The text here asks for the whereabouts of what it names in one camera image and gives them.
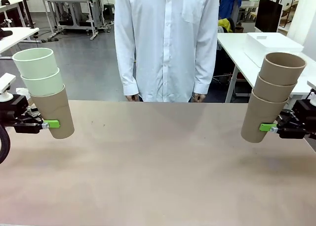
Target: stacked paper cups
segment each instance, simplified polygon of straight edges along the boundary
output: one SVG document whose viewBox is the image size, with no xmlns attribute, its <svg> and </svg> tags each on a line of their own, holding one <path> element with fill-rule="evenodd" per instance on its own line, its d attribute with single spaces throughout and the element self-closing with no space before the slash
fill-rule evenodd
<svg viewBox="0 0 316 226">
<path fill-rule="evenodd" d="M 54 52 L 48 48 L 26 49 L 17 52 L 13 60 L 43 118 L 59 121 L 60 128 L 49 129 L 53 137 L 71 136 L 75 131 L 74 124 Z"/>
<path fill-rule="evenodd" d="M 246 141 L 263 140 L 267 132 L 260 131 L 260 125 L 276 120 L 305 67 L 306 62 L 292 54 L 277 52 L 265 56 L 241 129 Z"/>
</svg>

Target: white lab coat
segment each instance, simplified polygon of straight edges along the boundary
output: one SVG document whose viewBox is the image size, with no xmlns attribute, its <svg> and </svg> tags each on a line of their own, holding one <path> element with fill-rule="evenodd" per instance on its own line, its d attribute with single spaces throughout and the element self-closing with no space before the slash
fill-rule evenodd
<svg viewBox="0 0 316 226">
<path fill-rule="evenodd" d="M 116 0 L 115 41 L 124 95 L 188 102 L 192 92 L 207 94 L 215 66 L 218 7 L 219 0 Z"/>
</svg>

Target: brown paper cup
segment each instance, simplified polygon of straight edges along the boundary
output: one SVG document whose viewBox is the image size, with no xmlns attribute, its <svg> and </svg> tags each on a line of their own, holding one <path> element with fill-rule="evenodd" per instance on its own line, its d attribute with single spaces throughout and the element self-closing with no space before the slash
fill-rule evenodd
<svg viewBox="0 0 316 226">
<path fill-rule="evenodd" d="M 270 53 L 265 56 L 259 75 L 268 83 L 289 86 L 297 83 L 305 67 L 305 60 L 296 55 Z"/>
<path fill-rule="evenodd" d="M 273 123 L 281 110 L 284 102 L 269 102 L 258 98 L 253 92 L 247 108 L 247 113 L 243 121 L 241 136 L 250 143 L 260 143 L 267 132 L 259 130 L 262 123 Z"/>
<path fill-rule="evenodd" d="M 288 99 L 296 84 L 290 86 L 274 85 L 263 80 L 258 75 L 253 93 L 265 101 L 283 102 Z"/>
<path fill-rule="evenodd" d="M 65 86 L 63 90 L 57 94 L 50 96 L 31 95 L 31 98 L 44 119 L 59 121 L 60 128 L 49 129 L 54 138 L 63 139 L 74 133 L 75 128 L 70 113 Z"/>
</svg>

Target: yellow object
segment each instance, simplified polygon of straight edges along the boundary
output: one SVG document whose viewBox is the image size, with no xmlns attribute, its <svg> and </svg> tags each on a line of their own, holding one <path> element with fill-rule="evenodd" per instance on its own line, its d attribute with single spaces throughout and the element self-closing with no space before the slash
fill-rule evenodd
<svg viewBox="0 0 316 226">
<path fill-rule="evenodd" d="M 233 32 L 231 29 L 231 24 L 227 18 L 218 20 L 218 26 L 226 28 L 227 32 Z"/>
</svg>

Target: shirt pocket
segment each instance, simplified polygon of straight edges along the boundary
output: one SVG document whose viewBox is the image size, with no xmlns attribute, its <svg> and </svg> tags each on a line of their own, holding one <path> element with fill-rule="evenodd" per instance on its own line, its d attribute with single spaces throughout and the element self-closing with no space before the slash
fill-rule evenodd
<svg viewBox="0 0 316 226">
<path fill-rule="evenodd" d="M 203 12 L 203 0 L 183 0 L 182 18 L 186 22 L 198 23 Z"/>
</svg>

